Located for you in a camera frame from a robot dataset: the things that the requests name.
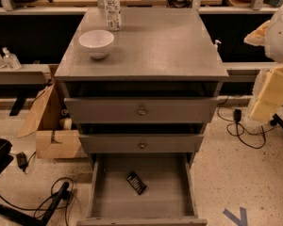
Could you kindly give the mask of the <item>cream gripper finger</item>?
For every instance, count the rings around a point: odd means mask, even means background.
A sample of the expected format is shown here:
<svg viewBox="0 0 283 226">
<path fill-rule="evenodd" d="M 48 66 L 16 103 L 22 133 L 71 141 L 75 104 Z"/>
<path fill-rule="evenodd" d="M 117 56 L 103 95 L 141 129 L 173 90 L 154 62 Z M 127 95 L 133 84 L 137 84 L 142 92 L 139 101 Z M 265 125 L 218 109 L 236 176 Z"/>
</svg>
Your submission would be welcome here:
<svg viewBox="0 0 283 226">
<path fill-rule="evenodd" d="M 247 34 L 243 41 L 252 46 L 264 46 L 269 24 L 270 20 L 264 22 L 257 29 Z"/>
<path fill-rule="evenodd" d="M 283 105 L 283 64 L 261 70 L 247 108 L 248 122 L 268 122 Z"/>
</svg>

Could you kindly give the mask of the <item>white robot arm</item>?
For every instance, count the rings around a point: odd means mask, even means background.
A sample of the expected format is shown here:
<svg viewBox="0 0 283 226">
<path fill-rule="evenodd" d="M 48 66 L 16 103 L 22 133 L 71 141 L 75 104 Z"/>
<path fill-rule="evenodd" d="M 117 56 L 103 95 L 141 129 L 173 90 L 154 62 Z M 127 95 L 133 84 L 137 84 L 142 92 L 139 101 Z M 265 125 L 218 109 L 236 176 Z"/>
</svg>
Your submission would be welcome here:
<svg viewBox="0 0 283 226">
<path fill-rule="evenodd" d="M 270 121 L 283 105 L 283 5 L 273 17 L 244 38 L 246 44 L 263 46 L 265 56 L 275 62 L 270 70 L 261 70 L 253 86 L 246 122 L 251 126 Z"/>
</svg>

